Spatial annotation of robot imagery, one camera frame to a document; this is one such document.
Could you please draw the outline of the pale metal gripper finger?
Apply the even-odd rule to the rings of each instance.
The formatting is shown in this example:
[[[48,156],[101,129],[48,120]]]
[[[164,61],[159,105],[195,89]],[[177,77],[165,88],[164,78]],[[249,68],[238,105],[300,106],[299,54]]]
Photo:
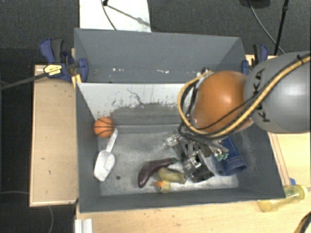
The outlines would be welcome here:
[[[202,162],[199,155],[195,155],[190,158],[190,164],[193,169],[199,169],[202,167]]]
[[[192,179],[193,178],[193,173],[195,171],[195,166],[191,163],[184,162],[183,163],[183,170],[185,173],[185,176],[187,179]]]

